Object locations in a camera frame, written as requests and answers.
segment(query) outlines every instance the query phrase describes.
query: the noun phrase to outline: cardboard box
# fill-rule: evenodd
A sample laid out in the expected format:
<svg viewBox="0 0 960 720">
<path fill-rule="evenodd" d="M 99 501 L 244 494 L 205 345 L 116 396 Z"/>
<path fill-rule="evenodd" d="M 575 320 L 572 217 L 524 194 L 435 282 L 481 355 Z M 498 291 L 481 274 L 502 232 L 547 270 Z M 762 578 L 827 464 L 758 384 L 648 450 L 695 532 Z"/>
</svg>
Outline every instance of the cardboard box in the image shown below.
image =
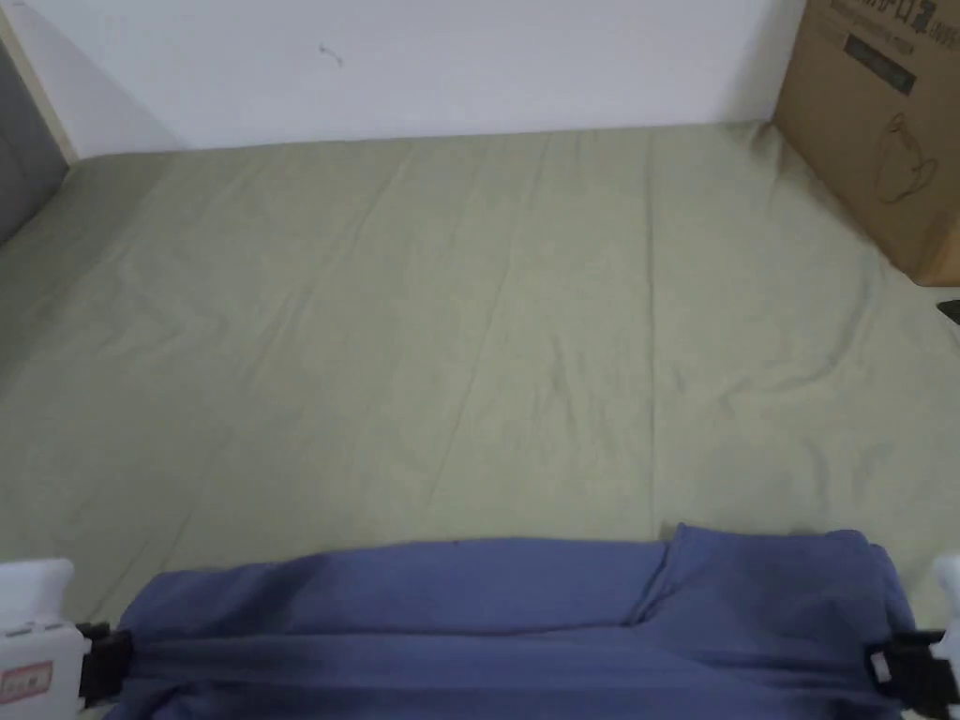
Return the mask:
<svg viewBox="0 0 960 720">
<path fill-rule="evenodd" d="M 775 123 L 897 267 L 960 285 L 960 0 L 809 0 Z"/>
</svg>

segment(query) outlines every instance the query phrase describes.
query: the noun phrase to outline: red label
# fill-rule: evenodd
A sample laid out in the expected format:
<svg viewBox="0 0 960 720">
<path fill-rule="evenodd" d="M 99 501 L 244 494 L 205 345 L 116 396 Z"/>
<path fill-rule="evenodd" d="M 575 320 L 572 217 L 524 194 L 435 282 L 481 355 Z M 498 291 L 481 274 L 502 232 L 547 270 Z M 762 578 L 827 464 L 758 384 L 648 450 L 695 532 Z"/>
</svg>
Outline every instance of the red label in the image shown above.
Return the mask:
<svg viewBox="0 0 960 720">
<path fill-rule="evenodd" d="M 53 680 L 52 662 L 40 662 L 8 670 L 0 678 L 0 705 L 43 695 L 50 689 Z"/>
</svg>

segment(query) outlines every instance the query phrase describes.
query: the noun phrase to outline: blue fabric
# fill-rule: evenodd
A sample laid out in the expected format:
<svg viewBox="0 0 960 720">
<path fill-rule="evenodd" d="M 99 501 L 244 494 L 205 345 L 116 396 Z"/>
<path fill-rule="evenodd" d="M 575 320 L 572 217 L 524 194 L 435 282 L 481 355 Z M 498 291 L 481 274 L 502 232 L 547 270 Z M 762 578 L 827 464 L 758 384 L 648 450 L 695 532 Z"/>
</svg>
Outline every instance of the blue fabric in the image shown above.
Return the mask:
<svg viewBox="0 0 960 720">
<path fill-rule="evenodd" d="M 863 648 L 913 618 L 855 532 L 485 540 L 155 578 L 132 718 L 897 718 Z"/>
</svg>

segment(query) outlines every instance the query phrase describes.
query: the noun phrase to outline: wall mark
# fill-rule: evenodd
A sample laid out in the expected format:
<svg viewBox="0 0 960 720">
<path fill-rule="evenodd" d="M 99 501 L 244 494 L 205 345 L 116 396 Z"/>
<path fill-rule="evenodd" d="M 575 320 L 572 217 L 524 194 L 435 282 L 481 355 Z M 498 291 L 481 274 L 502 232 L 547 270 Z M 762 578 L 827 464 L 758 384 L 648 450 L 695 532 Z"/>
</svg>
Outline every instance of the wall mark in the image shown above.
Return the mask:
<svg viewBox="0 0 960 720">
<path fill-rule="evenodd" d="M 341 58 L 341 57 L 340 57 L 339 55 L 337 55 L 335 52 L 333 52 L 332 50 L 330 50 L 330 48 L 328 48 L 328 47 L 327 47 L 326 45 L 324 45 L 323 43 L 320 43 L 320 47 L 319 47 L 318 49 L 320 50 L 320 54 L 321 54 L 321 55 L 326 55 L 326 56 L 329 56 L 329 57 L 333 58 L 333 59 L 336 60 L 336 62 L 337 62 L 337 67 L 339 67 L 340 69 L 343 69 L 343 67 L 344 67 L 344 59 L 343 59 L 343 58 Z"/>
</svg>

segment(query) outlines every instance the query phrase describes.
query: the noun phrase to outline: white wall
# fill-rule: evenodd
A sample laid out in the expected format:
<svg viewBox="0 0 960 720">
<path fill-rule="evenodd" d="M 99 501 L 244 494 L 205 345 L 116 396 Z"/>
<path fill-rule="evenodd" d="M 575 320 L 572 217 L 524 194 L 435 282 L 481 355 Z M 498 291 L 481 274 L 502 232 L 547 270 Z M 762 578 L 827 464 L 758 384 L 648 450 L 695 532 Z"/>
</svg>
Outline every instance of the white wall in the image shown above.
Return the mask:
<svg viewBox="0 0 960 720">
<path fill-rule="evenodd" d="M 94 156 L 768 117 L 803 3 L 0 5 L 79 155 Z"/>
</svg>

